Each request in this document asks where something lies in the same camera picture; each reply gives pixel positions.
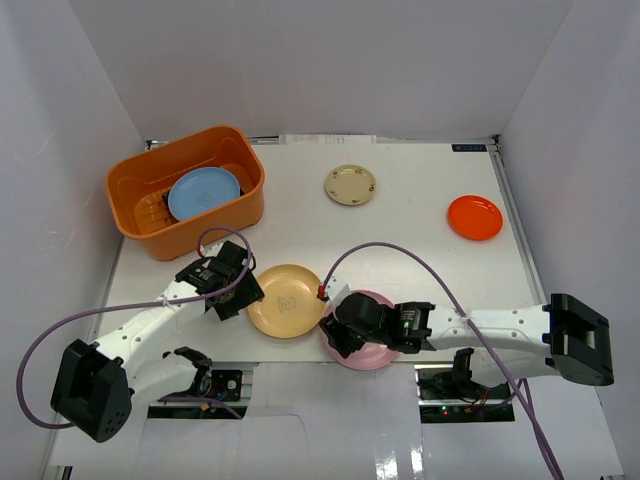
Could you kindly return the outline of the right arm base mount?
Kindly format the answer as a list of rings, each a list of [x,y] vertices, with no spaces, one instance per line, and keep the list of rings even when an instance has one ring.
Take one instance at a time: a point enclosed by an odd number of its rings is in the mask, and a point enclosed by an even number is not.
[[[456,384],[448,365],[417,365],[415,377],[423,425],[515,421],[515,394],[507,383],[493,388],[473,382]]]

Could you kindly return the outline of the black floral square plate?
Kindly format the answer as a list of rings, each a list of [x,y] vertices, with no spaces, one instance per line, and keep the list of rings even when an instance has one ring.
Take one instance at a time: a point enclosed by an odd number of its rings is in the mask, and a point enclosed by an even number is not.
[[[170,194],[170,190],[164,191],[162,193],[162,195],[161,195],[161,200],[162,200],[162,203],[163,203],[163,205],[165,207],[166,214],[167,214],[168,219],[169,219],[168,220],[169,223],[175,223],[176,219],[173,216],[173,214],[171,213],[171,210],[170,210],[170,207],[169,207],[169,194]]]

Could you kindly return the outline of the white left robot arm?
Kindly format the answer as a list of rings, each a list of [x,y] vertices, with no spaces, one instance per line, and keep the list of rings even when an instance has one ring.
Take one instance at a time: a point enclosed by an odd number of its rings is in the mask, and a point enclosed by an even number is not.
[[[92,343],[63,352],[51,396],[54,411],[97,443],[113,438],[132,409],[166,397],[212,402],[213,361],[182,346],[161,346],[187,323],[214,311],[227,320],[264,293],[252,273],[253,253],[224,242],[180,270],[150,306]]]

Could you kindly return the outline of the light blue round plate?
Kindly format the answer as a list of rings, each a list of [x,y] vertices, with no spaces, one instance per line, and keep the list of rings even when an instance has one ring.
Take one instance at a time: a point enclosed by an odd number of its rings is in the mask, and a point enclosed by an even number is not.
[[[237,178],[220,167],[195,169],[170,188],[169,207],[178,221],[185,221],[241,196]]]

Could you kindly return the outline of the pink round plate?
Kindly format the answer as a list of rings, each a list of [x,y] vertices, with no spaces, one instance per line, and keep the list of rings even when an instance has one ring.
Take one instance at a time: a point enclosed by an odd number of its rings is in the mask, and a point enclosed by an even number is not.
[[[336,362],[352,370],[377,370],[390,364],[399,355],[398,352],[390,350],[386,345],[368,342],[360,350],[343,358],[335,348],[329,345],[329,339],[323,331],[320,331],[320,338],[328,354]]]

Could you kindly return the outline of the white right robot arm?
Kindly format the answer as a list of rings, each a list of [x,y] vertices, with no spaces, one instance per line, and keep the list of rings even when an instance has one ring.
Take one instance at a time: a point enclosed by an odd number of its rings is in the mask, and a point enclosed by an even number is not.
[[[367,343],[407,355],[451,350],[447,379],[466,399],[509,378],[560,376],[586,386],[614,382],[608,320],[567,294],[552,295],[546,305],[462,316],[429,302],[387,306],[351,293],[329,308],[319,326],[344,359]]]

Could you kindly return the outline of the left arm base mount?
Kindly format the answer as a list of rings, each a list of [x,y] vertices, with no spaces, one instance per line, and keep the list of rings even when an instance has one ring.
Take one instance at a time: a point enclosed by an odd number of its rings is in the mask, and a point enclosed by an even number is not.
[[[156,402],[147,410],[148,419],[241,420],[251,396],[252,374],[243,370],[214,370],[209,392],[197,400],[186,394],[176,401]]]

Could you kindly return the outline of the yellow round plate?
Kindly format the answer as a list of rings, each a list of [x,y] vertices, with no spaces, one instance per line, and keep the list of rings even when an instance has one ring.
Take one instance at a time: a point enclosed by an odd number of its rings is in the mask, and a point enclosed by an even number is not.
[[[317,297],[321,281],[311,270],[294,264],[271,267],[258,275],[264,298],[248,309],[252,324],[263,334],[293,339],[313,330],[325,311]]]

